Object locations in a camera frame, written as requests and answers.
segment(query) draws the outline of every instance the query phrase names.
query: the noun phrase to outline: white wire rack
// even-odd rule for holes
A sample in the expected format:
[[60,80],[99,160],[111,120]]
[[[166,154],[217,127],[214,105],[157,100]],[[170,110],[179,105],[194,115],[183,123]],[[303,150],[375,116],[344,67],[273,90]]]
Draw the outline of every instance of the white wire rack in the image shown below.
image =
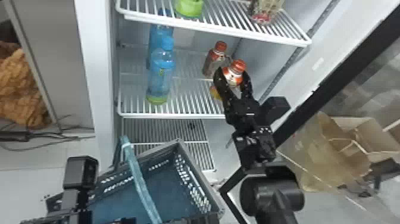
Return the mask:
[[180,138],[203,171],[215,170],[202,120],[122,119],[122,134],[134,142],[135,155]]
[[[284,10],[278,12],[272,23],[260,26],[248,18],[248,5],[249,1],[243,0],[204,0],[202,15],[196,20],[178,18],[174,13],[168,16],[165,9],[173,9],[173,0],[117,0],[115,8],[126,20],[301,47],[311,44],[311,39]],[[160,8],[163,15],[158,15]]]
[[146,100],[146,49],[121,48],[120,87],[117,111],[124,118],[144,119],[223,119],[222,102],[210,94],[213,84],[204,78],[201,66],[205,53],[177,50],[176,75],[171,94],[163,105],[152,105]]

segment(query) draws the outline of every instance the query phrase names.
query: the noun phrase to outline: brown liquid bottle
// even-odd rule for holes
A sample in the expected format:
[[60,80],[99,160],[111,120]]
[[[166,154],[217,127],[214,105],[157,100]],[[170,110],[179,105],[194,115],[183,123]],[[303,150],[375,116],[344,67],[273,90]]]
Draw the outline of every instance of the brown liquid bottle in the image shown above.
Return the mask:
[[204,61],[202,72],[205,77],[212,78],[215,71],[225,62],[225,51],[227,45],[223,41],[218,41],[215,47],[208,51],[207,58]]
[[222,73],[229,86],[237,87],[243,81],[242,73],[246,70],[246,62],[243,60],[233,60],[229,67],[223,67]]

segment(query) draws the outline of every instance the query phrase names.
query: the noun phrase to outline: blue bottle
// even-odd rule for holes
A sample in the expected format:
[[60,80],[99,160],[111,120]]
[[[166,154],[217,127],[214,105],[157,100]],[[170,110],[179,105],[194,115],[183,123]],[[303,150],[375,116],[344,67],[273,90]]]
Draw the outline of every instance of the blue bottle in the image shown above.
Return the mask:
[[172,51],[174,39],[165,36],[161,41],[161,48],[151,54],[150,71],[146,99],[155,105],[167,101],[170,93],[172,76],[175,73],[176,58]]
[[[167,17],[171,17],[171,11],[168,9],[165,9],[165,13]],[[158,10],[158,15],[163,15],[163,9],[160,8]],[[146,58],[146,68],[150,68],[150,57],[151,53],[157,48],[161,47],[161,39],[164,36],[170,36],[172,37],[172,34],[174,32],[174,29],[170,26],[164,26],[164,25],[158,25],[158,24],[152,24],[150,26],[150,35],[149,35],[149,48],[147,49],[147,58]]]

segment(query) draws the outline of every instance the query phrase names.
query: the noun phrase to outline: orange bottle cap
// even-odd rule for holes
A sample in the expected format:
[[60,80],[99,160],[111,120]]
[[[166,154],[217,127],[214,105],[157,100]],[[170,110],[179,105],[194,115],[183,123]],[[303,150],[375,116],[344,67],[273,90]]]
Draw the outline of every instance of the orange bottle cap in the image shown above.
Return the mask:
[[233,60],[230,67],[238,73],[243,73],[246,70],[246,62],[244,60]]
[[227,47],[228,47],[228,46],[227,46],[226,43],[223,42],[223,41],[218,41],[218,42],[215,44],[215,49],[216,49],[217,51],[220,51],[220,52],[225,52]]

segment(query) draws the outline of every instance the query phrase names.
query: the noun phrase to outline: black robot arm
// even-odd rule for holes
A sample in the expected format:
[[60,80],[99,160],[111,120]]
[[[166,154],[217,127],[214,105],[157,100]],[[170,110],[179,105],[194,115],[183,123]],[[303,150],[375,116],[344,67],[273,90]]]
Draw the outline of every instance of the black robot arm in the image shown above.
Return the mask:
[[263,104],[252,93],[251,80],[243,72],[240,98],[230,89],[219,68],[214,85],[221,96],[226,122],[235,128],[232,139],[242,167],[220,188],[220,193],[239,221],[245,223],[227,193],[246,178],[253,169],[264,176],[246,178],[240,188],[240,204],[244,212],[262,224],[297,224],[294,211],[304,206],[295,175],[284,164],[275,164],[276,146],[270,125],[281,118],[290,106],[284,97],[270,97]]

